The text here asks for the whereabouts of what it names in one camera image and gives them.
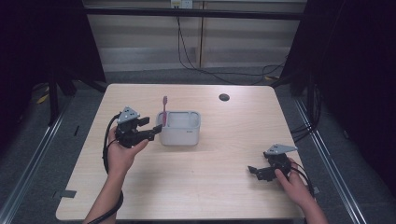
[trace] person's right arm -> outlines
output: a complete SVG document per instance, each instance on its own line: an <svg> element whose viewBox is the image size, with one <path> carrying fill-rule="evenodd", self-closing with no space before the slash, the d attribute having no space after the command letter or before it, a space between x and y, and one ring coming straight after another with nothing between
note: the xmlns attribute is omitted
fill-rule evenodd
<svg viewBox="0 0 396 224"><path fill-rule="evenodd" d="M293 159L290 159L291 166L298 169ZM294 171L290 171L289 180L283 175L283 173L276 169L275 174L283 189L286 191L292 201L297 203L305 214L305 219L308 224L328 224L326 216L323 211L311 196L308 189L306 188L300 175Z"/></svg>

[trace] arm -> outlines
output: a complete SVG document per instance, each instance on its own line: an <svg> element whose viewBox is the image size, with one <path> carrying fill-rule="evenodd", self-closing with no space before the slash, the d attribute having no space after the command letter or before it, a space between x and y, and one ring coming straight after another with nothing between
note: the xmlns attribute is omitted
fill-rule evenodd
<svg viewBox="0 0 396 224"><path fill-rule="evenodd" d="M115 136L115 128L112 128L108 134L108 142L111 143ZM134 163L134 157L136 154L146 147L149 140L143 140L135 147L125 148L121 146L117 141L114 141L108 147L108 176L105 184L102 187L96 201L94 202L90 212L85 217L83 223L89 223L90 221L100 217L104 213L112 209L120 197L122 184L128 170ZM109 217L102 223L115 223L116 214Z"/></svg>
<svg viewBox="0 0 396 224"><path fill-rule="evenodd" d="M290 159L290 161L292 162L291 166L297 169L298 166L294 163L294 160ZM289 181L280 170L276 169L275 174L291 200L297 203L303 210L307 223L328 224L323 211L311 196L296 171L290 171Z"/></svg>

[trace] hand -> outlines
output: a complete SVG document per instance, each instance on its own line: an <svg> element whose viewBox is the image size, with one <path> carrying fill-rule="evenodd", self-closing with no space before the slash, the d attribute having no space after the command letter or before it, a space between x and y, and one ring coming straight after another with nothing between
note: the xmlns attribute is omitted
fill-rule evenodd
<svg viewBox="0 0 396 224"><path fill-rule="evenodd" d="M291 162L291 167L298 169L295 161L292 158L289 158L289 160ZM314 199L309 193L303 180L300 178L300 175L295 170L290 171L289 181L279 169L275 170L275 174L283 189L286 191L292 201L300 206L303 206L307 203L312 203Z"/></svg>
<svg viewBox="0 0 396 224"><path fill-rule="evenodd" d="M134 163L134 157L146 147L149 140L145 139L131 148L123 147L117 141L114 141L116 139L116 128L113 127L108 133L108 143L111 143L107 152L108 175L126 175Z"/></svg>

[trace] wooden table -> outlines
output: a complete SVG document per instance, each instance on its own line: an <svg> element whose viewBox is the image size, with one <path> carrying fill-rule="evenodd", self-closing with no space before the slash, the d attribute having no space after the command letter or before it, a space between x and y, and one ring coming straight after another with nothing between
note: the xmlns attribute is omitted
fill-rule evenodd
<svg viewBox="0 0 396 224"><path fill-rule="evenodd" d="M223 102L222 93L230 96ZM304 214L276 180L258 181L248 171L269 166L262 153L272 144L294 146L270 87L112 84L68 182L75 198L63 198L60 220L84 219L106 180L102 147L106 126L126 105L150 117L152 129L168 96L167 110L201 114L193 147L165 147L159 136L137 155L123 185L118 219L195 220L301 218ZM296 151L288 153L301 164Z"/></svg>

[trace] person's left hand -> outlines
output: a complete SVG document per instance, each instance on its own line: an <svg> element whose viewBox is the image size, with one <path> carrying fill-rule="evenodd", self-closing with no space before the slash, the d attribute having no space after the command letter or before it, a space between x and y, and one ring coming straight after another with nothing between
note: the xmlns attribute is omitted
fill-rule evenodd
<svg viewBox="0 0 396 224"><path fill-rule="evenodd" d="M107 152L108 175L126 175L134 163L134 157L146 147L149 140L145 139L131 148L123 147L118 141L114 141L116 128L113 127L108 133L108 143L112 142Z"/></svg>

